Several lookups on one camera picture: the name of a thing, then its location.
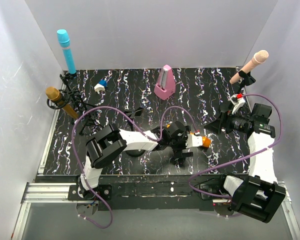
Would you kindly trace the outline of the beige microphone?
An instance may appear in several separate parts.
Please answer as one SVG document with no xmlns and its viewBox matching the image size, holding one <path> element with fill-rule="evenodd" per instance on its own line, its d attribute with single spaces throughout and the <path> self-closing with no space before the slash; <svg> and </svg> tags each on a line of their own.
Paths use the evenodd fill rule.
<svg viewBox="0 0 300 240">
<path fill-rule="evenodd" d="M 230 84 L 234 84 L 238 82 L 241 78 L 243 78 L 243 73 L 250 73 L 255 67 L 263 64 L 269 57 L 269 53 L 266 50 L 260 50 L 256 52 L 252 59 L 245 64 L 239 72 L 237 72 L 229 81 Z"/>
</svg>

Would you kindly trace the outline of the round base shock-mount stand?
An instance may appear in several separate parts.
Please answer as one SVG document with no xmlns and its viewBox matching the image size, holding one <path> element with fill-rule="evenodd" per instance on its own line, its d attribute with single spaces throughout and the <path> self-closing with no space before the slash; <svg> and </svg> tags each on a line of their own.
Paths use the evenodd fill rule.
<svg viewBox="0 0 300 240">
<path fill-rule="evenodd" d="M 138 107 L 135 110 L 125 110 L 124 113 L 134 122 L 134 118 L 135 117 L 140 117 L 143 113 L 143 108 L 142 107 Z M 132 132 L 135 131 L 133 124 L 130 121 L 127 121 L 130 130 Z M 145 153 L 145 150 L 127 150 L 126 154 L 130 157 L 140 157 Z"/>
</svg>

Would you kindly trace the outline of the gold microphone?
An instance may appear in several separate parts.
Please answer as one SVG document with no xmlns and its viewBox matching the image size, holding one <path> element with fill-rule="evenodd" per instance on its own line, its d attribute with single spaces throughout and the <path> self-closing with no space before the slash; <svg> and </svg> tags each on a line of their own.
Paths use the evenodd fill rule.
<svg viewBox="0 0 300 240">
<path fill-rule="evenodd" d="M 71 118 L 78 119 L 78 114 L 75 110 L 66 102 L 66 98 L 63 97 L 61 91 L 56 89 L 53 86 L 48 87 L 45 90 L 45 94 L 48 99 L 48 103 L 52 102 L 54 105 L 50 105 L 51 107 L 62 109 L 65 113 L 67 113 Z"/>
</svg>

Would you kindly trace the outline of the orange microphone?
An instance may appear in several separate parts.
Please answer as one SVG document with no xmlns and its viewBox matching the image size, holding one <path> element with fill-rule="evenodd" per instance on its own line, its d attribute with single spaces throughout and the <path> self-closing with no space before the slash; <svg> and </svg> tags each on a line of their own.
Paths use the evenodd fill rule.
<svg viewBox="0 0 300 240">
<path fill-rule="evenodd" d="M 189 125 L 183 125 L 181 122 L 176 121 L 172 124 L 168 124 L 163 130 L 162 135 L 168 145 L 173 149 L 187 149 L 186 141 L 188 139 L 188 134 L 194 134 L 196 136 L 201 136 L 200 133 L 191 132 L 191 127 Z M 203 146 L 202 148 L 209 148 L 211 140 L 206 136 L 202 136 Z"/>
</svg>

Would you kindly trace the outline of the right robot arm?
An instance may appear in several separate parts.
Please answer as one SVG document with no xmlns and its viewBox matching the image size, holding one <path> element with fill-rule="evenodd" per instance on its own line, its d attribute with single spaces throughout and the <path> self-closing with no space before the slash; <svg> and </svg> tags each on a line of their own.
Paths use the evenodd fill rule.
<svg viewBox="0 0 300 240">
<path fill-rule="evenodd" d="M 234 175 L 225 177 L 223 187 L 231 196 L 231 209 L 263 223 L 268 223 L 286 196 L 275 176 L 273 148 L 275 128 L 269 125 L 272 107 L 256 103 L 248 116 L 239 116 L 239 103 L 223 103 L 215 121 L 205 126 L 207 130 L 219 134 L 224 130 L 236 130 L 247 136 L 250 151 L 250 169 L 244 179 Z"/>
</svg>

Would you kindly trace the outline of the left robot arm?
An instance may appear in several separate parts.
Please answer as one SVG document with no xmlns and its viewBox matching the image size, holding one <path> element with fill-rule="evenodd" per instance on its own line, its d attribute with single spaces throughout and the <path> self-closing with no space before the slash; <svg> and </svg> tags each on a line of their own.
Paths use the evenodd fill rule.
<svg viewBox="0 0 300 240">
<path fill-rule="evenodd" d="M 190 132 L 190 127 L 176 121 L 173 124 L 148 130 L 145 134 L 139 131 L 119 129 L 109 124 L 86 143 L 85 164 L 83 173 L 78 179 L 78 195 L 84 198 L 90 193 L 89 188 L 99 185 L 103 168 L 114 161 L 122 152 L 131 157 L 140 157 L 145 152 L 163 151 L 170 147 L 176 159 L 192 157 L 192 152 L 183 150 L 200 147 L 202 137 Z"/>
</svg>

